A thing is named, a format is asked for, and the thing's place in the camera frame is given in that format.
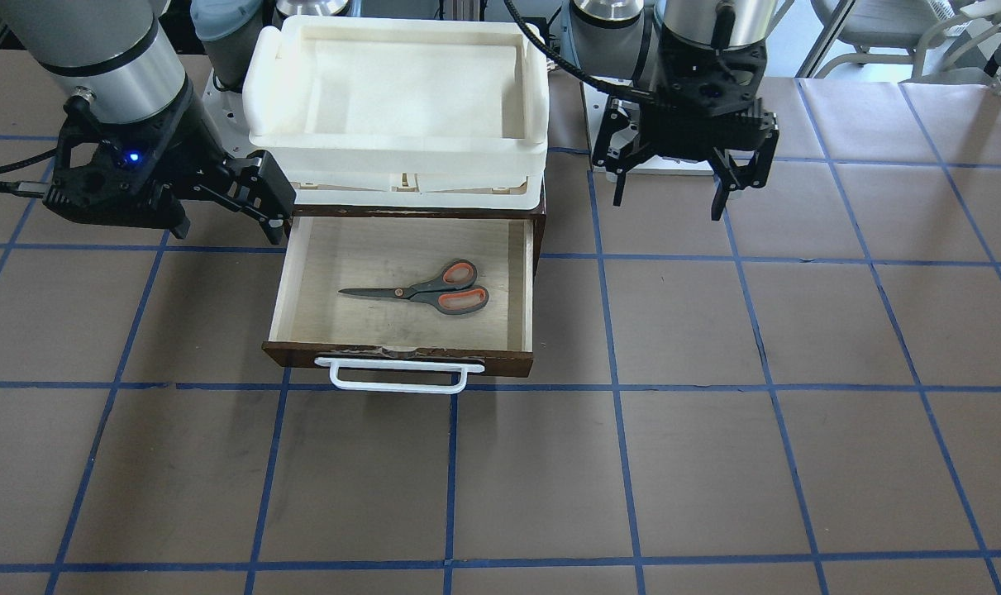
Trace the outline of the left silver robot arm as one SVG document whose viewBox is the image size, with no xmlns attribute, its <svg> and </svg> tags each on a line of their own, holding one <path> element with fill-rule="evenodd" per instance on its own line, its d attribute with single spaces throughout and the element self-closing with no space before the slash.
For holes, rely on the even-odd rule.
<svg viewBox="0 0 1001 595">
<path fill-rule="evenodd" d="M 722 219 L 731 193 L 764 186 L 779 122 L 761 101 L 775 1 L 570 1 L 565 57 L 603 95 L 591 160 L 613 177 L 649 159 L 708 163 Z"/>
</svg>

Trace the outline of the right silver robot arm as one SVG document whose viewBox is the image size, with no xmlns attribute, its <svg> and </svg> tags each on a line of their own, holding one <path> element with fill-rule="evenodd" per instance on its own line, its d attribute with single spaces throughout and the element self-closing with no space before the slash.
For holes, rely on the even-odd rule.
<svg viewBox="0 0 1001 595">
<path fill-rule="evenodd" d="M 80 225 L 167 230 L 184 201 L 246 214 L 277 245 L 295 192 L 265 150 L 225 151 L 193 80 L 145 1 L 0 1 L 0 17 L 66 93 L 53 180 L 1 182 Z"/>
</svg>

